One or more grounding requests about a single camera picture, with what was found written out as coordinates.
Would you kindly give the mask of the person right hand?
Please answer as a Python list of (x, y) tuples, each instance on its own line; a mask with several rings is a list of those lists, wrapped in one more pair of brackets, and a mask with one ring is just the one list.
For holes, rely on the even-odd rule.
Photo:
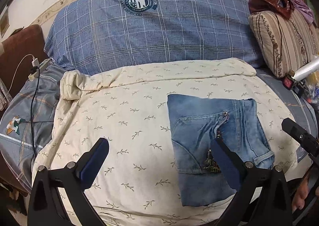
[(305, 178), (299, 185), (295, 196), (292, 200), (292, 212), (295, 212), (297, 209), (301, 210), (304, 207), (305, 199), (309, 193), (308, 190), (308, 179)]

